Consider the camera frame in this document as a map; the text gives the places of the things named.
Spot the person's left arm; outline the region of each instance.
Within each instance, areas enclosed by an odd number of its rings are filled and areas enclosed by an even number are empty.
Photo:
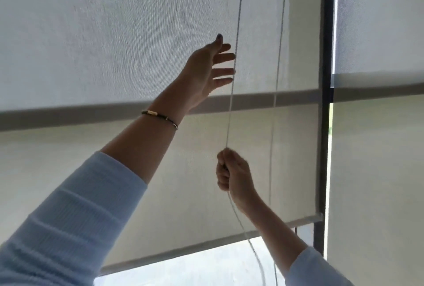
[[[194,52],[149,110],[179,124],[234,69],[222,36]],[[142,115],[92,155],[28,216],[0,249],[0,284],[92,285],[175,134],[171,122]]]

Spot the person's right hand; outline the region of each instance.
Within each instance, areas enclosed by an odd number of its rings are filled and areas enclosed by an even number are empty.
[[[249,164],[236,151],[225,148],[217,155],[218,187],[229,191],[237,208],[246,214],[260,198],[255,190]]]

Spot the translucent shade fabric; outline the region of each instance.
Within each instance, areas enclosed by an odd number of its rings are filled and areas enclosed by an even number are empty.
[[[424,0],[338,0],[335,87],[424,82]]]
[[[272,191],[272,207],[287,222],[316,215],[318,114],[319,106],[313,104],[235,112],[231,116],[229,145],[250,162],[255,186],[266,202]],[[215,176],[216,155],[225,146],[227,122],[227,113],[185,118],[105,265],[151,256],[159,261],[161,254],[202,243],[213,247],[213,241],[242,233]],[[127,123],[0,133],[0,241]],[[239,216],[247,231],[254,230],[243,215]]]
[[[283,0],[242,0],[235,93],[273,92]],[[0,0],[0,111],[151,101],[239,0]],[[321,0],[287,0],[279,90],[318,88]],[[226,86],[213,95],[229,94]]]
[[[334,104],[327,259],[355,285],[424,280],[424,95]]]

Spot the blue sweater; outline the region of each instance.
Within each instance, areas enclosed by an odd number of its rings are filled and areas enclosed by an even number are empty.
[[[147,189],[123,164],[97,152],[31,213],[0,249],[0,285],[91,286]],[[286,285],[351,285],[313,248]]]

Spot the person's left hand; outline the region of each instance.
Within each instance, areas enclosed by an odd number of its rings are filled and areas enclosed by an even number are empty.
[[[213,90],[233,81],[232,77],[217,77],[234,75],[234,68],[212,68],[215,64],[235,59],[233,53],[224,53],[230,48],[231,45],[223,44],[223,37],[218,34],[214,42],[196,50],[187,60],[177,81],[182,81],[192,92],[191,108],[204,101]]]

